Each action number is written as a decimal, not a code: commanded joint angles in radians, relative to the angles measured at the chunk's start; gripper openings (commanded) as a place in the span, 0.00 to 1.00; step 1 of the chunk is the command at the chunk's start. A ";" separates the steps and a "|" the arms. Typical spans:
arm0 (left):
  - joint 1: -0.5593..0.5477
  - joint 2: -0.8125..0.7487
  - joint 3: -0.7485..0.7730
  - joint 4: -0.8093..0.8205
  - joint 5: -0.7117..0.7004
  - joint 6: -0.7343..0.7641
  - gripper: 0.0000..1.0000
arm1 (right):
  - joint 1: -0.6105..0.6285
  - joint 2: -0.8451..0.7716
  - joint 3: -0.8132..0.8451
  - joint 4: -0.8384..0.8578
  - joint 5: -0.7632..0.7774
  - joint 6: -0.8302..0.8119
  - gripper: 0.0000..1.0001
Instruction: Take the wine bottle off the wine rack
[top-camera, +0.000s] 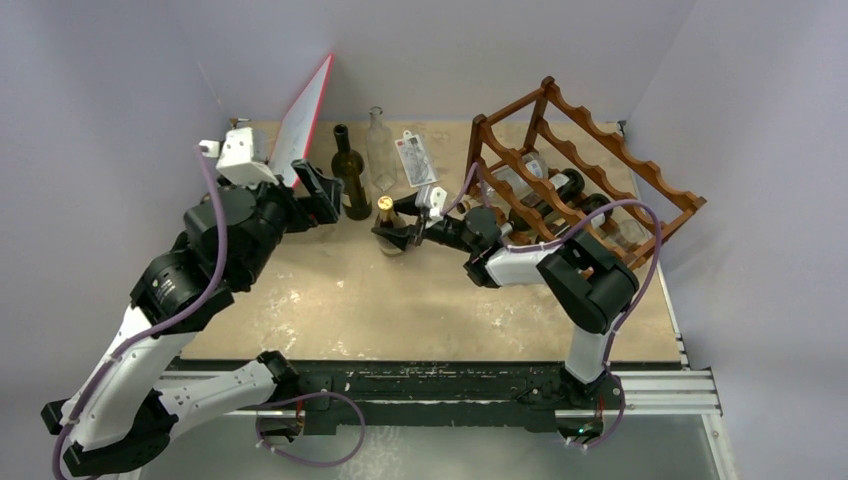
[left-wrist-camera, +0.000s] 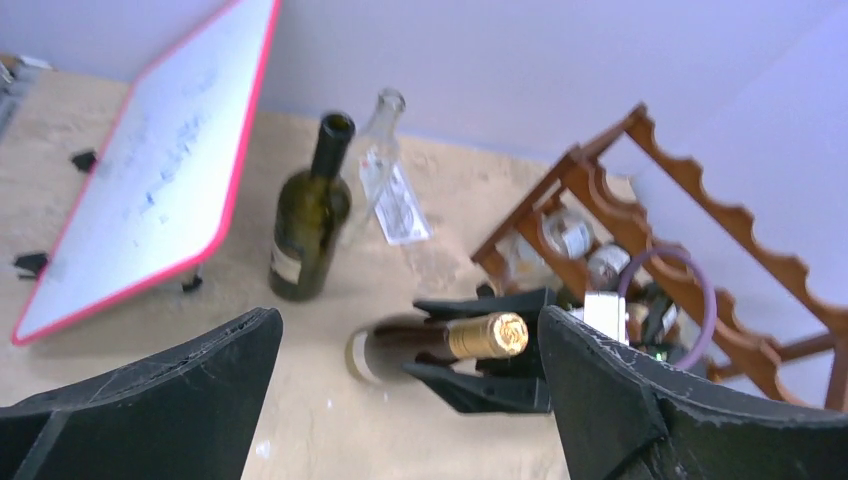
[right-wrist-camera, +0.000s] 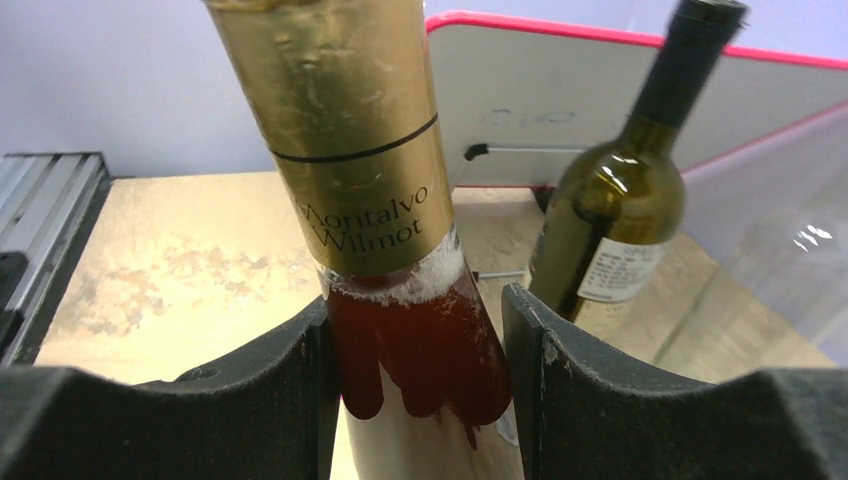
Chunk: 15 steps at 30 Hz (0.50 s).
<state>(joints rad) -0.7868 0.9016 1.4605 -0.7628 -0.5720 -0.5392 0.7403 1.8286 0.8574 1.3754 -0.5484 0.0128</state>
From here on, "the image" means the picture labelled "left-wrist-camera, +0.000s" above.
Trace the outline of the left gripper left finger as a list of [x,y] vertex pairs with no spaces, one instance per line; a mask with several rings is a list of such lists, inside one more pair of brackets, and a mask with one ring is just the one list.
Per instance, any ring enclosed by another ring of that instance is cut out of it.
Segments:
[[1,411],[5,479],[238,479],[284,324],[253,309]]

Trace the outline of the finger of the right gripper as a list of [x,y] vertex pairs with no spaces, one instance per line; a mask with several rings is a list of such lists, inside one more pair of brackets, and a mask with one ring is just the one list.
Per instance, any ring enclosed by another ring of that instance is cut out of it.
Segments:
[[402,370],[462,414],[552,412],[548,386],[539,378],[474,376],[421,363],[404,363]]
[[469,300],[417,299],[412,306],[425,312],[432,321],[448,321],[495,313],[516,313],[526,322],[535,322],[540,310],[555,305],[554,290],[540,288],[506,296],[489,296]]

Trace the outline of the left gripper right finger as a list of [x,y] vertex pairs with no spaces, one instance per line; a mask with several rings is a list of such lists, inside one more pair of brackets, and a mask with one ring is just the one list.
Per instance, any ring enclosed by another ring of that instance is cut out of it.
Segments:
[[542,309],[538,342],[574,479],[843,479],[847,417],[711,383]]

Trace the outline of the gold capped red wine bottle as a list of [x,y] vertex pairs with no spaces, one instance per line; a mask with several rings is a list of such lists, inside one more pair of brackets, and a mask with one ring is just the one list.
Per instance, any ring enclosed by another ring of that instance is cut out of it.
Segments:
[[349,372],[375,385],[410,383],[406,363],[449,367],[466,360],[506,359],[528,346],[529,327],[514,312],[434,321],[408,312],[386,317],[349,337]]

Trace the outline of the clear glass bottle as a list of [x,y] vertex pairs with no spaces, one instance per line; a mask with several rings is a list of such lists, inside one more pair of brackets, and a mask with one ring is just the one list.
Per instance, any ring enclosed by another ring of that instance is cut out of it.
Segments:
[[383,88],[370,119],[348,148],[342,179],[351,192],[351,210],[339,239],[342,247],[351,247],[358,241],[400,160],[395,128],[405,109],[406,101],[400,91]]

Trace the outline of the dark green wine bottle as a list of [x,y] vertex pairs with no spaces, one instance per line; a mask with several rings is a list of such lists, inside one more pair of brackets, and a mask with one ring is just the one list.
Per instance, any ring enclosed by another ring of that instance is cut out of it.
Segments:
[[268,281],[282,299],[308,301],[324,288],[351,211],[341,169],[355,133],[349,115],[325,114],[311,166],[290,176],[279,192]]

